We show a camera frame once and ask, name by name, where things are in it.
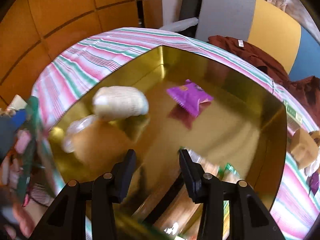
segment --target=pink and green striped cloth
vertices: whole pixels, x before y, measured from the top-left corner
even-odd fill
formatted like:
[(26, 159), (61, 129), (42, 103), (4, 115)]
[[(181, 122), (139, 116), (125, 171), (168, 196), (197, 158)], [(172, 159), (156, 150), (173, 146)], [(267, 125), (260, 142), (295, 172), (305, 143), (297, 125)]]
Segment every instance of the pink and green striped cloth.
[[(287, 100), (303, 116), (307, 131), (319, 128), (310, 115), (282, 86), (239, 57), (202, 41), (168, 31), (120, 28), (86, 38), (66, 49), (50, 63), (35, 82), (32, 95), (39, 99), (41, 159), (48, 180), (58, 194), (65, 182), (55, 167), (47, 140), (50, 128), (81, 96), (113, 71), (157, 46), (170, 46), (216, 60), (244, 74), (280, 101)], [(320, 212), (320, 193), (315, 196), (303, 171), (287, 153), (284, 173), (271, 214), (286, 239), (303, 239)], [(88, 236), (91, 224), (86, 223)]]

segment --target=blue wall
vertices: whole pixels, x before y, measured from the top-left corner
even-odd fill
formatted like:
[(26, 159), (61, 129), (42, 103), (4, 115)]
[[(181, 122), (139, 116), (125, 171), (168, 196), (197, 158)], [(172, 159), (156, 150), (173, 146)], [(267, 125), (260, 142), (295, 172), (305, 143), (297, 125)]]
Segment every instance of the blue wall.
[(297, 81), (309, 76), (320, 78), (320, 45), (301, 26), (300, 45), (289, 78), (291, 81)]

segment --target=brown jacket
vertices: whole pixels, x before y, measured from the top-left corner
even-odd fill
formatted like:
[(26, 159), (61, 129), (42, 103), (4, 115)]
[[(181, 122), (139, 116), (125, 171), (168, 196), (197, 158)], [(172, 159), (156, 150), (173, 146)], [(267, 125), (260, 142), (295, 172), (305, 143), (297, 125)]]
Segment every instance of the brown jacket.
[(287, 89), (308, 111), (313, 120), (320, 126), (320, 79), (311, 76), (291, 82), (284, 67), (262, 49), (244, 41), (239, 47), (238, 40), (231, 37), (211, 36), (209, 43), (222, 48), (249, 62), (270, 76), (275, 83)]

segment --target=yellow wall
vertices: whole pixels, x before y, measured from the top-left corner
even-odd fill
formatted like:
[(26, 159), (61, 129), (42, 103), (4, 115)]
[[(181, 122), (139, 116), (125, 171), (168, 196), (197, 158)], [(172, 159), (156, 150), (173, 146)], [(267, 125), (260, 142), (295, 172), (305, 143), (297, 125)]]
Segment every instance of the yellow wall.
[(300, 24), (264, 0), (256, 0), (248, 42), (275, 58), (287, 73), (297, 56)]

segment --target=purple snack bag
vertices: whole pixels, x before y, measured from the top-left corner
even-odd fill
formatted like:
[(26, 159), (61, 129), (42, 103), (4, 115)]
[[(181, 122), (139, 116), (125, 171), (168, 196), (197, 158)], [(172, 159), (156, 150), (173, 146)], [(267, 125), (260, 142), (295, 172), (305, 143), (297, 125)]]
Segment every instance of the purple snack bag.
[(191, 115), (197, 117), (200, 113), (199, 104), (210, 102), (213, 97), (208, 95), (197, 84), (186, 80), (186, 84), (167, 89), (168, 95)]
[(309, 182), (309, 187), (310, 187), (309, 194), (310, 194), (310, 191), (312, 191), (313, 195), (315, 195), (319, 189), (319, 173), (316, 171), (307, 180)]

